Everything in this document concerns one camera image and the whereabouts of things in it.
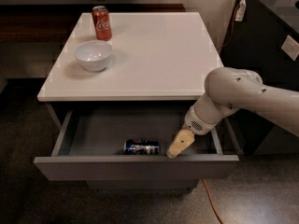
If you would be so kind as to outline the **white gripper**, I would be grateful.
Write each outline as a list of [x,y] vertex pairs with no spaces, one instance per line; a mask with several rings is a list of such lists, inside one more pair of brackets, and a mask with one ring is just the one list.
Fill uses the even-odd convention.
[[184,118],[184,126],[188,129],[180,129],[170,144],[166,155],[174,159],[194,142],[194,134],[205,135],[209,133],[220,121],[220,113],[217,109],[196,108],[192,105]]

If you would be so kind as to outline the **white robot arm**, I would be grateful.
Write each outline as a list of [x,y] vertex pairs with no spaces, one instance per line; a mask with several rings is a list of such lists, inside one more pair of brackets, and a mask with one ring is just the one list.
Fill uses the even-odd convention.
[[174,159],[224,118],[246,109],[284,130],[299,135],[299,94],[263,84],[259,74],[231,67],[212,70],[205,79],[205,92],[190,107],[184,124],[166,155]]

